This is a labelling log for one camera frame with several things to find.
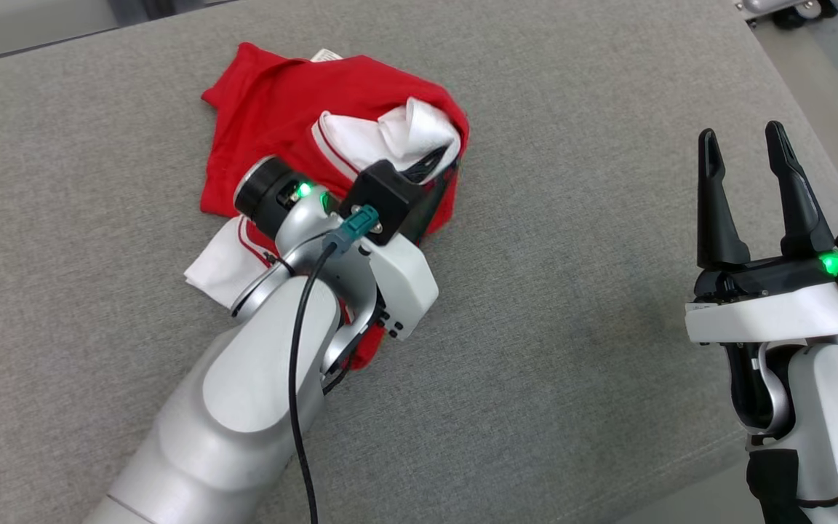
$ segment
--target gray couch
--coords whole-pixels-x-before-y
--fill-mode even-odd
[[[428,77],[468,111],[442,295],[306,437],[326,522],[609,522],[738,460],[725,358],[689,343],[696,136],[754,256],[778,252],[762,128],[834,231],[838,176],[721,0],[242,0],[0,60],[0,522],[76,523],[232,319],[183,282],[214,112],[250,41]],[[260,522],[303,522],[290,467]]]

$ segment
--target red shirt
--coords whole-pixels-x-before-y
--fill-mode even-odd
[[[410,97],[449,116],[461,135],[461,158],[468,143],[468,119],[442,86],[365,56],[314,63],[240,44],[235,60],[202,95],[218,110],[218,117],[200,209],[227,218],[236,216],[232,196],[237,183],[267,155],[279,156],[292,169],[343,199],[353,181],[325,158],[313,139],[313,123],[323,111],[376,120],[404,106]],[[456,185],[456,180],[449,185],[428,232],[440,229],[452,217]],[[273,242],[259,231],[252,233],[252,241],[276,252]],[[366,332],[354,368],[368,364],[383,334],[379,326]]]

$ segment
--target wheel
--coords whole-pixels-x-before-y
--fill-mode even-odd
[[[788,7],[771,14],[771,20],[778,29],[792,31],[798,27],[804,27],[806,19],[797,12],[797,7]]]
[[[822,14],[822,6],[818,0],[807,0],[805,3],[794,6],[794,9],[806,20],[818,19]]]
[[[819,3],[821,3],[821,17],[831,19],[838,15],[838,7],[832,3],[832,0],[819,0]]]

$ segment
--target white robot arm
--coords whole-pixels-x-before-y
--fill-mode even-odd
[[[784,128],[765,129],[785,218],[782,256],[752,261],[738,238],[712,130],[701,133],[691,341],[724,346],[749,433],[748,482],[766,524],[838,524],[838,238]]]
[[[236,190],[236,208],[275,238],[283,259],[243,292],[233,306],[242,323],[219,335],[180,382],[84,524],[253,518],[260,497],[292,458],[294,437],[322,409],[330,373],[367,328],[379,322],[390,336],[406,338],[438,298],[425,256],[396,232],[417,195],[409,194],[412,185],[398,186],[396,176],[390,165],[371,166],[339,202],[279,159],[252,167]],[[347,226],[373,206],[383,210],[379,221],[374,215],[360,223],[363,230],[346,240]],[[317,278],[300,305],[307,274]],[[298,307],[305,316],[293,360]],[[297,410],[298,424],[292,420]]]

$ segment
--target clothing tag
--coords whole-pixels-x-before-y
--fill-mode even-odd
[[[342,60],[342,55],[335,51],[329,51],[328,49],[320,49],[319,52],[309,59],[309,62],[329,62],[330,60]]]
[[[718,306],[718,305],[719,304],[711,304],[711,303],[708,303],[708,302],[702,302],[702,303],[691,302],[689,304],[685,304],[685,313],[689,313],[689,312],[692,312],[692,311],[697,311],[698,309],[715,308],[715,306]]]

